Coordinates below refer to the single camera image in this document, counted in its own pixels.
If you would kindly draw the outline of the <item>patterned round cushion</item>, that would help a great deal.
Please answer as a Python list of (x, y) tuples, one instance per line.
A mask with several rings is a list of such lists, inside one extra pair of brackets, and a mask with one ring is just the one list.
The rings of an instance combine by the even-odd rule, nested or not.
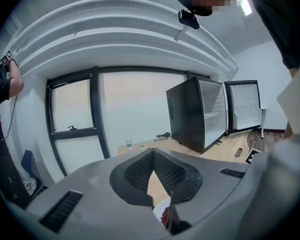
[(33, 196), (38, 190), (38, 184), (35, 178), (23, 180), (22, 182), (30, 196)]

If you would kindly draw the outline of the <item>white plate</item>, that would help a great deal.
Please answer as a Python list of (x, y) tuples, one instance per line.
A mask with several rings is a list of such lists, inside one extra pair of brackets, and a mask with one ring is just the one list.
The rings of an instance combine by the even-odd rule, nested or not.
[(162, 212), (166, 207), (170, 207), (170, 204), (171, 204), (171, 198), (168, 197), (161, 200), (153, 209), (154, 216), (157, 218), (157, 220), (160, 222), (162, 226), (163, 226), (163, 224), (161, 223)]

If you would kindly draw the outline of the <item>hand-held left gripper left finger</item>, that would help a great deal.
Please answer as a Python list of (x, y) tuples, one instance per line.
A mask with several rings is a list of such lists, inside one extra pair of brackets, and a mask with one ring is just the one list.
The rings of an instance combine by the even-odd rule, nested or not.
[(49, 240), (166, 240), (153, 213), (152, 173), (169, 168), (158, 148), (93, 162), (45, 190), (26, 208)]

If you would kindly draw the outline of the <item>white ceiling pipes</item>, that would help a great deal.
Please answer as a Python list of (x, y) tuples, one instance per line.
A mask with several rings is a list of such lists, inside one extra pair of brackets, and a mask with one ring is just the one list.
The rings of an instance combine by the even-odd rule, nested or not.
[(24, 73), (63, 67), (145, 66), (227, 81), (239, 66), (205, 28), (187, 32), (177, 12), (147, 0), (81, 0), (39, 18), (8, 44)]

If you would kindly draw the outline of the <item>person's body black clothing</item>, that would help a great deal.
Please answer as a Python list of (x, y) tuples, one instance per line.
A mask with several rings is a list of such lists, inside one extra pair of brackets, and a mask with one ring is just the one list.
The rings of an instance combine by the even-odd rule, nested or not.
[(251, 0), (288, 69), (300, 67), (300, 0)]

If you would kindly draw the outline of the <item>white pipe bracket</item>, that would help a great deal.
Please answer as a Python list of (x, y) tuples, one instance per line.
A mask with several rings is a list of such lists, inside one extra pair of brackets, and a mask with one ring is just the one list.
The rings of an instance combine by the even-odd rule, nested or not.
[(181, 37), (187, 32), (187, 30), (188, 30), (188, 27), (186, 25), (184, 25), (183, 28), (180, 28), (179, 32), (174, 37), (174, 40), (176, 42), (178, 42), (181, 39)]

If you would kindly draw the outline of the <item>black framed window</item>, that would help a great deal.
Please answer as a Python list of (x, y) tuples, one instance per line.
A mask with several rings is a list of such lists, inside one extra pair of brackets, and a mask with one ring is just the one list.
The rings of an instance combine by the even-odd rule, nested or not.
[[(190, 78), (191, 76), (199, 76), (205, 79), (209, 79), (208, 76), (190, 72), (188, 70), (182, 71), (171, 68), (163, 67), (147, 67), (147, 66), (114, 66), (114, 67), (102, 67), (97, 66), (85, 69), (77, 72), (65, 74), (63, 76), (56, 77), (54, 79), (48, 79), (46, 81), (45, 90), (45, 116), (46, 124), (49, 135), (49, 140), (52, 146), (52, 150), (57, 161), (57, 164), (66, 177), (70, 174), (70, 171), (66, 167), (66, 162), (62, 159), (61, 153), (59, 152), (56, 141), (57, 140), (70, 140), (78, 138), (90, 138), (95, 136), (99, 143), (100, 152), (93, 155), (92, 158), (108, 159), (111, 157), (111, 152), (107, 143), (105, 128), (102, 116), (102, 105), (101, 105), (101, 74), (110, 73), (156, 73), (156, 74), (168, 74), (168, 75), (180, 75), (183, 80)], [(55, 117), (53, 112), (53, 91), (58, 88), (69, 86), (75, 83), (85, 82), (87, 86), (87, 112), (76, 113), (72, 119), (81, 119), (88, 117), (91, 119), (91, 123), (87, 127), (78, 128), (77, 125), (74, 127), (77, 130), (57, 130)]]

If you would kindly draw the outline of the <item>blue chair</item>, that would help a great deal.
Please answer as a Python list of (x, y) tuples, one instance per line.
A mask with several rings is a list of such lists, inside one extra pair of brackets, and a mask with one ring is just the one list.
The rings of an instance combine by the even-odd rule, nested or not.
[(29, 175), (28, 179), (35, 178), (37, 181), (38, 190), (36, 191), (36, 193), (33, 196), (30, 196), (32, 199), (34, 199), (40, 192), (42, 192), (44, 184), (41, 179), (41, 176), (40, 176), (40, 173), (37, 168), (36, 161), (35, 161), (35, 157), (34, 157), (32, 151), (25, 150), (24, 155), (21, 160), (21, 166), (28, 173), (28, 175)]

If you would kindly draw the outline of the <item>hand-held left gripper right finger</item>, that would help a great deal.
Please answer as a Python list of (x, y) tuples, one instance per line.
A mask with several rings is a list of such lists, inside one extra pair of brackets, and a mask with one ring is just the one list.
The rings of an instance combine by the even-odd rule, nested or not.
[(181, 233), (210, 216), (240, 183), (248, 165), (154, 149), (153, 171), (170, 197), (165, 228)]

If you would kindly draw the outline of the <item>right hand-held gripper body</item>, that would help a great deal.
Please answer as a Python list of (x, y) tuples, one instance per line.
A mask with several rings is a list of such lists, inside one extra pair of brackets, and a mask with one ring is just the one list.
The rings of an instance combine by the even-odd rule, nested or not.
[(255, 148), (251, 148), (251, 150), (249, 151), (248, 156), (247, 156), (247, 158), (246, 158), (246, 160), (245, 160), (245, 163), (246, 163), (246, 164), (251, 164), (251, 162), (252, 162), (254, 156), (255, 156), (256, 154), (260, 153), (260, 152), (261, 152), (260, 150), (257, 150), (257, 149), (255, 149)]

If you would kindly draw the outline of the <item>ceiling light bar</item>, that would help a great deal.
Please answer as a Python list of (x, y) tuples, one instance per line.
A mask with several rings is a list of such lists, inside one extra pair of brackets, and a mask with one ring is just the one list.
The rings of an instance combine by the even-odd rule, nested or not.
[(241, 7), (245, 16), (248, 16), (252, 13), (252, 9), (250, 7), (248, 0), (236, 0), (237, 4)]

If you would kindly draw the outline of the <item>black mini fridge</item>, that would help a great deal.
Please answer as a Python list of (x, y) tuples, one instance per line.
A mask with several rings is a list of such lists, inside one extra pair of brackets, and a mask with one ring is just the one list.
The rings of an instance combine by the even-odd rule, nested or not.
[(223, 136), (262, 124), (257, 80), (217, 82), (194, 76), (166, 91), (171, 137), (204, 153)]

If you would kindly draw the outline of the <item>white desk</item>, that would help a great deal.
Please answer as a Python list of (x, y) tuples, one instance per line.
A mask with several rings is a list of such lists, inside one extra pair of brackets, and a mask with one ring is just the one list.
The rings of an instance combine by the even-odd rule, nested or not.
[(261, 109), (261, 124), (260, 124), (260, 138), (263, 140), (264, 139), (264, 129), (265, 129), (265, 121), (266, 121), (266, 115), (267, 112), (269, 111), (269, 108), (262, 104), (260, 106)]

